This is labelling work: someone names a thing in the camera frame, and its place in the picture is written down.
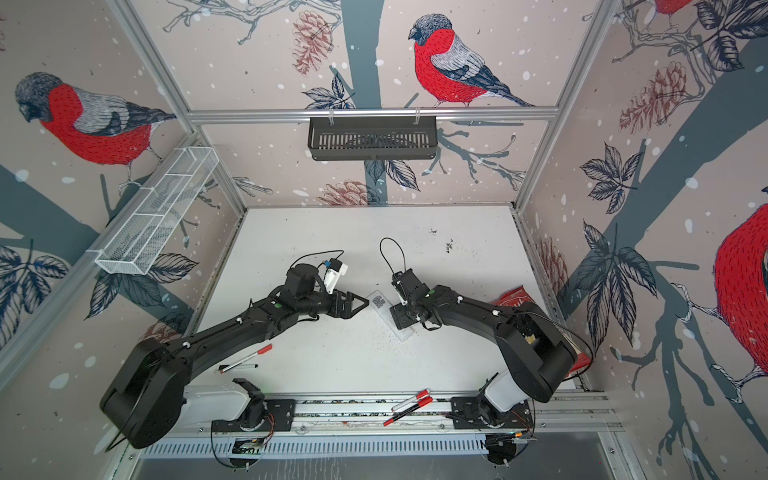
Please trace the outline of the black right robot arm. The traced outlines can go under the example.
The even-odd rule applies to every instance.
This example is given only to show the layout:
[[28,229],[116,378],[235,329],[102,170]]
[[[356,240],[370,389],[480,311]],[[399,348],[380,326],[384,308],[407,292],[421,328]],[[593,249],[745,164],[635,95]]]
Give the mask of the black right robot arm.
[[411,269],[392,275],[400,302],[390,308],[400,330],[455,327],[495,344],[521,392],[547,403],[577,360],[571,342],[533,302],[498,306],[463,296],[445,285],[430,287]]

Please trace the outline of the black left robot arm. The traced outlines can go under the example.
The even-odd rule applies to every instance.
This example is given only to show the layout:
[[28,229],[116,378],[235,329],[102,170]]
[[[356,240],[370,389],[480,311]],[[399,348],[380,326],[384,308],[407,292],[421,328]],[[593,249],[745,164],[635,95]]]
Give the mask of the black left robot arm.
[[349,320],[368,307],[368,299],[326,284],[344,264],[332,260],[329,266],[321,277],[317,267],[297,264],[289,268],[283,284],[223,323],[170,342],[139,342],[99,404],[117,428],[106,449],[123,441],[141,449],[164,437],[181,416],[186,386],[228,357],[302,321],[317,321],[322,315]]

